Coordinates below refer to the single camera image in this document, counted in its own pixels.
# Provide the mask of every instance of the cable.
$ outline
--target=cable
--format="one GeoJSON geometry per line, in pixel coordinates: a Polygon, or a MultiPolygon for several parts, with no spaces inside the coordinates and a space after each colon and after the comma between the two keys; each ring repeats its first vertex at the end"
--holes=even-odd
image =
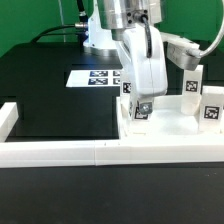
{"type": "Polygon", "coordinates": [[[198,49],[188,49],[187,53],[191,56],[197,57],[197,58],[202,58],[207,55],[209,55],[215,48],[219,45],[220,41],[222,40],[224,36],[224,0],[222,0],[222,5],[223,5],[223,19],[222,19],[222,25],[219,30],[219,33],[216,37],[216,39],[213,41],[213,43],[207,48],[205,51],[201,51],[198,49]]]}
{"type": "Polygon", "coordinates": [[[79,20],[80,22],[88,22],[88,16],[86,14],[83,1],[82,0],[77,0],[77,5],[79,9],[79,20]]]}
{"type": "Polygon", "coordinates": [[[148,41],[147,58],[151,58],[152,57],[152,36],[151,36],[150,28],[149,28],[149,22],[146,17],[142,17],[142,20],[145,24],[145,32],[146,32],[147,41],[148,41]]]}
{"type": "Polygon", "coordinates": [[[31,43],[36,43],[45,34],[48,34],[50,32],[56,31],[56,30],[64,30],[64,29],[68,29],[68,28],[75,28],[75,25],[74,24],[68,24],[68,25],[64,25],[64,26],[56,26],[56,27],[52,27],[50,29],[47,29],[47,30],[41,32],[38,36],[34,37],[31,40],[31,43]]]}
{"type": "Polygon", "coordinates": [[[58,5],[59,5],[59,11],[60,11],[60,17],[61,17],[61,25],[64,26],[65,21],[64,21],[64,14],[63,14],[63,8],[62,8],[61,0],[58,0],[58,5]]]}

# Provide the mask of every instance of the white block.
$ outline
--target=white block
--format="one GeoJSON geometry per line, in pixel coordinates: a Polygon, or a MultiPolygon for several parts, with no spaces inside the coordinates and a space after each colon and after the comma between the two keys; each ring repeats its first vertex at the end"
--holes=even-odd
{"type": "Polygon", "coordinates": [[[16,103],[5,103],[0,110],[0,142],[5,142],[18,119],[16,103]]]}
{"type": "Polygon", "coordinates": [[[95,165],[95,141],[0,143],[0,168],[95,165]]]}
{"type": "Polygon", "coordinates": [[[185,115],[192,116],[199,112],[202,74],[202,65],[199,65],[195,71],[184,71],[181,112],[185,115]]]}
{"type": "Polygon", "coordinates": [[[224,87],[204,86],[200,105],[199,132],[220,133],[224,87]]]}

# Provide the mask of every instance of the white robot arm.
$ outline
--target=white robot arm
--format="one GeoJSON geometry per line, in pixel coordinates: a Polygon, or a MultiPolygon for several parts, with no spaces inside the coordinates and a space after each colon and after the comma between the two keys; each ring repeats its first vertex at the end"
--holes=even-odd
{"type": "MultiPolygon", "coordinates": [[[[149,115],[153,111],[153,98],[167,91],[163,42],[160,32],[152,26],[162,18],[160,0],[97,1],[101,26],[112,31],[120,61],[131,82],[129,107],[149,115]]],[[[134,111],[129,113],[131,120],[135,119],[134,111]]]]}

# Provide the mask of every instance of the white platform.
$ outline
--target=white platform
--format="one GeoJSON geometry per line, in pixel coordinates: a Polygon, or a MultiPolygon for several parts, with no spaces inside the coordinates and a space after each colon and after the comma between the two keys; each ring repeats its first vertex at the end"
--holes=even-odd
{"type": "Polygon", "coordinates": [[[180,115],[179,104],[179,96],[158,99],[152,121],[154,128],[148,136],[102,141],[0,143],[0,167],[224,162],[224,136],[198,135],[197,119],[180,115]]]}

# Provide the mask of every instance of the green wall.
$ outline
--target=green wall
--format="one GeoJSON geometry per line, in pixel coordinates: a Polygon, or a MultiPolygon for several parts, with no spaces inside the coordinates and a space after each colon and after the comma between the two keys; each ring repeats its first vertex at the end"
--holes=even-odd
{"type": "MultiPolygon", "coordinates": [[[[65,23],[78,21],[76,0],[61,2],[65,23]]],[[[84,0],[84,4],[90,13],[92,1],[84,0]]],[[[161,31],[190,39],[213,40],[221,24],[221,0],[166,0],[165,15],[165,21],[158,25],[161,31]]],[[[15,44],[29,42],[41,31],[60,24],[58,0],[1,0],[0,56],[15,44]]],[[[63,37],[42,41],[63,41],[63,37]]]]}

